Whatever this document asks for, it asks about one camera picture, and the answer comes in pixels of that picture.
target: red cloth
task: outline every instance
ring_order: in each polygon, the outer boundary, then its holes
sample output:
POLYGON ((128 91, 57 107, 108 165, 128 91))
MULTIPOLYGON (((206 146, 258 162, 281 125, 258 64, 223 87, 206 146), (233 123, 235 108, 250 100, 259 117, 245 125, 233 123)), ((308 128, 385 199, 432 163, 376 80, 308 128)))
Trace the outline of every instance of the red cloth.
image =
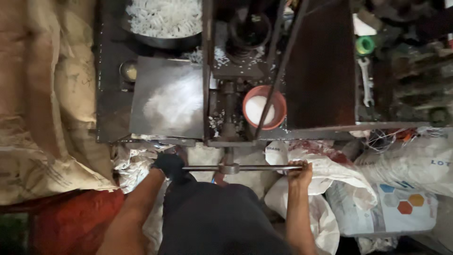
POLYGON ((37 254, 95 254, 124 202, 121 190, 88 191, 50 205, 33 221, 32 249, 37 254))

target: black glove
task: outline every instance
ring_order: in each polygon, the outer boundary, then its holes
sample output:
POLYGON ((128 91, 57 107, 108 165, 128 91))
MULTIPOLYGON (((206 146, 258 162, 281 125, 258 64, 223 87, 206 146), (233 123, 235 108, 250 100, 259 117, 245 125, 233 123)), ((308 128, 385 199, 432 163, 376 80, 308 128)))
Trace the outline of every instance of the black glove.
POLYGON ((162 170, 171 181, 179 182, 186 175, 184 161, 176 154, 159 153, 153 166, 162 170))

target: orange plastic bowl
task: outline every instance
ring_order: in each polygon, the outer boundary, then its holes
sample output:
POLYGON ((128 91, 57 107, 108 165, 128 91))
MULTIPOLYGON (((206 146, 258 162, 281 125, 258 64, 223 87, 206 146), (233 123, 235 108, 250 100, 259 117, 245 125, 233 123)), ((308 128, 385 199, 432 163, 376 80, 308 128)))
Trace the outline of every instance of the orange plastic bowl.
MULTIPOLYGON (((256 128, 258 127, 258 125, 250 121, 249 117, 247 116, 246 113, 247 101, 249 101, 249 99, 254 96, 263 96, 266 98, 267 95, 269 94, 269 90, 270 90, 269 85, 261 85, 258 87, 254 87, 247 93, 246 97, 244 98, 244 101, 242 102, 242 112, 244 113, 244 117, 246 118, 247 122, 250 125, 256 128)), ((274 119, 272 119, 272 121, 269 124, 264 125, 263 130, 271 130, 278 127, 283 122, 286 116, 286 99, 284 98, 282 93, 280 93, 279 91, 274 91, 270 103, 274 105, 275 109, 274 119)))

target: spanner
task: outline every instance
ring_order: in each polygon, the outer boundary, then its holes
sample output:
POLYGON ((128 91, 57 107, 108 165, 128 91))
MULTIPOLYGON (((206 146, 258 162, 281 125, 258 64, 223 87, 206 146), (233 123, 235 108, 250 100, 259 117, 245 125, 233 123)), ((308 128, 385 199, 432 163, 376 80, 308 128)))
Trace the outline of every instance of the spanner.
POLYGON ((373 92, 371 91, 371 88, 374 86, 374 83, 370 80, 370 77, 368 76, 368 65, 370 64, 370 60, 367 57, 364 57, 363 59, 357 59, 357 62, 360 65, 360 68, 362 69, 362 79, 363 79, 363 90, 365 92, 365 96, 363 97, 363 103, 365 104, 366 107, 369 107, 370 105, 374 105, 374 99, 373 99, 373 92))

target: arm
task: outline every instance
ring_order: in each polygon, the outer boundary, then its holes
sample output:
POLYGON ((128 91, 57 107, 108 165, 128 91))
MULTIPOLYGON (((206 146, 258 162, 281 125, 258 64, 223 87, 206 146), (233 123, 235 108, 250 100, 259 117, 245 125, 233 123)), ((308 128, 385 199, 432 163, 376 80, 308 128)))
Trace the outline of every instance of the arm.
POLYGON ((308 185, 312 178, 312 164, 302 164, 300 170, 288 173, 288 210, 286 213, 286 238, 299 255, 316 255, 316 245, 310 229, 308 185))
POLYGON ((142 226, 153 209, 165 175, 153 167, 147 177, 129 193, 123 207, 110 224, 97 255, 146 254, 147 239, 142 226))

